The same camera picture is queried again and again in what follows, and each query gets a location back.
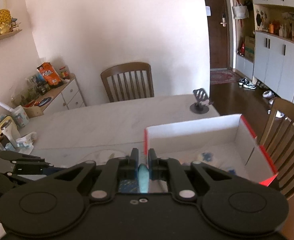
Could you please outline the wooden chair at wall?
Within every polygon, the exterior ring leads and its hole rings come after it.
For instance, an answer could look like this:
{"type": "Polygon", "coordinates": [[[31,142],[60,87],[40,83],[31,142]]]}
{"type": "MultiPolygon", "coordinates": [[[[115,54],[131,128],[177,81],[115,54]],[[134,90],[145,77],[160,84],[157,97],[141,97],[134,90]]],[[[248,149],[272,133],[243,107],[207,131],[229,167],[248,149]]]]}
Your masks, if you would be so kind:
{"type": "Polygon", "coordinates": [[[118,64],[104,70],[100,76],[110,102],[155,96],[151,66],[148,63],[118,64]]]}

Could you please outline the white side cabinet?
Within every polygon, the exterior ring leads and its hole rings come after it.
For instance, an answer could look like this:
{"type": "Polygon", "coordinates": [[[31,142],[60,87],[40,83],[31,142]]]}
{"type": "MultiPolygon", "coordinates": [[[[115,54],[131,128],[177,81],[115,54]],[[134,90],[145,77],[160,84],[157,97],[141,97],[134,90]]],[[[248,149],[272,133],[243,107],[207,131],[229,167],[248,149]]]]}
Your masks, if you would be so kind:
{"type": "Polygon", "coordinates": [[[75,74],[70,74],[70,79],[58,87],[51,89],[44,95],[41,95],[36,101],[41,102],[46,98],[49,98],[49,102],[43,106],[31,106],[24,107],[29,118],[34,118],[44,114],[54,114],[56,112],[62,112],[80,107],[86,107],[85,100],[82,92],[76,80],[75,74]]]}

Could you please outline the sneakers on floor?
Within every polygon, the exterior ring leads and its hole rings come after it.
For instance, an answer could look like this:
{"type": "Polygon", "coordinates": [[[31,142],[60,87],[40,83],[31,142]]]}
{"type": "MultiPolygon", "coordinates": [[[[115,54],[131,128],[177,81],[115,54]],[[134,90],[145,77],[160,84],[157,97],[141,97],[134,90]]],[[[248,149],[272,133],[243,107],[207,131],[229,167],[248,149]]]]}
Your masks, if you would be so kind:
{"type": "Polygon", "coordinates": [[[245,89],[251,89],[251,90],[255,90],[257,88],[257,86],[255,84],[253,84],[249,79],[247,79],[246,77],[240,79],[238,81],[238,84],[240,87],[245,88],[245,89]]]}

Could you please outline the wooden chair near cabinet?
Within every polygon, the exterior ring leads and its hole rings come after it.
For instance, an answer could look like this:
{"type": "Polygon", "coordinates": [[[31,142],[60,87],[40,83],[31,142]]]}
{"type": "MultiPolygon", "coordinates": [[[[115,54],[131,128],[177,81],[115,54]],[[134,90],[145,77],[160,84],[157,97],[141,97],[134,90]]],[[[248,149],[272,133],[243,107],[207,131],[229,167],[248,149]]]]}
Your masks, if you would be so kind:
{"type": "Polygon", "coordinates": [[[294,196],[294,104],[275,98],[259,140],[277,170],[280,192],[294,196]]]}

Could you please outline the teal object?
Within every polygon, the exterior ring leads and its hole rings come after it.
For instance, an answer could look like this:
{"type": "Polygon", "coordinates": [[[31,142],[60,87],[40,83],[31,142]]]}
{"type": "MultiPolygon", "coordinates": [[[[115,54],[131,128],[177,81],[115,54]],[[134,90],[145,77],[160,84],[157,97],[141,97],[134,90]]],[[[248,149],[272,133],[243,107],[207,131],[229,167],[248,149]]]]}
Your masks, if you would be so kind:
{"type": "Polygon", "coordinates": [[[138,185],[140,193],[148,193],[149,191],[149,170],[145,164],[138,167],[138,185]]]}

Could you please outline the red shoe box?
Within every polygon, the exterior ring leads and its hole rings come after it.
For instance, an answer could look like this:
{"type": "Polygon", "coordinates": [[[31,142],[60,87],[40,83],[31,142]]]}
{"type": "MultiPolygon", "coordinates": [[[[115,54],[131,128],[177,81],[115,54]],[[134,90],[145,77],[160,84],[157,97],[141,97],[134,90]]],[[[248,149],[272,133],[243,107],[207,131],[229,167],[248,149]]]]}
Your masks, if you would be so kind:
{"type": "Polygon", "coordinates": [[[209,164],[268,186],[278,171],[242,114],[150,126],[144,131],[144,148],[158,158],[181,164],[209,164]]]}

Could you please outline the white cabinet wall unit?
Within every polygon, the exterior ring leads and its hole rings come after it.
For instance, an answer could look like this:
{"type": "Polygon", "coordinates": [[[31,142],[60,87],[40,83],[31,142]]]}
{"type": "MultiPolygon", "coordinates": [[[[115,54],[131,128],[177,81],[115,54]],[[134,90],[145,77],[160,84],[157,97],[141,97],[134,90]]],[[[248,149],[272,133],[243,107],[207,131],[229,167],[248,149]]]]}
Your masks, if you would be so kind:
{"type": "Polygon", "coordinates": [[[249,18],[232,11],[235,71],[294,103],[294,0],[239,1],[249,18]]]}

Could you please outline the orange snack bag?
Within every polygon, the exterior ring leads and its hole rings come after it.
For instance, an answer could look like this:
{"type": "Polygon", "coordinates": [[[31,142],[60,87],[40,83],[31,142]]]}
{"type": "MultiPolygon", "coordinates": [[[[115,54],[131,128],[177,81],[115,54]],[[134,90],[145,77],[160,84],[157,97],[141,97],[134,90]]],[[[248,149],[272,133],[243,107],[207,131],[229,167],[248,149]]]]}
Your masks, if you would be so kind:
{"type": "Polygon", "coordinates": [[[56,88],[63,85],[62,79],[50,62],[44,62],[37,67],[37,70],[50,87],[56,88]]]}

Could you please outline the white tote bag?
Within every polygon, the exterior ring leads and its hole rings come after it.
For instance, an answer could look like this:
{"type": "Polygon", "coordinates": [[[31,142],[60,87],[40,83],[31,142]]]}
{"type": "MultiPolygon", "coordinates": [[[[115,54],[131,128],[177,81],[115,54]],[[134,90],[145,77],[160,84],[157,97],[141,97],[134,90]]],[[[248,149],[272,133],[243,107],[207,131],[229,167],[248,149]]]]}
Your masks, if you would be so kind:
{"type": "Polygon", "coordinates": [[[249,11],[245,5],[242,5],[239,0],[236,0],[236,5],[233,6],[234,19],[243,20],[249,18],[249,11]]]}

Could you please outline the black phone stand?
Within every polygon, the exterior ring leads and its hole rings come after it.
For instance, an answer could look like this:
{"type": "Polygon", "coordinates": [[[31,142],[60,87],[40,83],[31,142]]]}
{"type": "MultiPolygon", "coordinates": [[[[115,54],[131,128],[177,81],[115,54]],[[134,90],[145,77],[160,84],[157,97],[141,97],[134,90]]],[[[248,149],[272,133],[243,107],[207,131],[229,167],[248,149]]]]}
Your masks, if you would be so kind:
{"type": "Polygon", "coordinates": [[[209,106],[213,103],[204,88],[193,90],[196,102],[190,105],[190,110],[195,114],[205,114],[209,112],[209,106]]]}

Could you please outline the white thermos cup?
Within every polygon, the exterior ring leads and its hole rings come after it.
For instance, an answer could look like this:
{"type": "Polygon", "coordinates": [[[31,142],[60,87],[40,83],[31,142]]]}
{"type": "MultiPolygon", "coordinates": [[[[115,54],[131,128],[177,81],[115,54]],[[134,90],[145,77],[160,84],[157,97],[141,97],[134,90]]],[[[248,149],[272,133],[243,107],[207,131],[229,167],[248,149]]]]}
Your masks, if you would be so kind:
{"type": "Polygon", "coordinates": [[[16,127],[16,124],[12,120],[6,120],[2,126],[0,127],[1,132],[3,135],[7,137],[7,139],[10,141],[10,143],[13,145],[14,148],[18,147],[18,144],[16,142],[17,139],[21,137],[18,128],[16,127]]]}

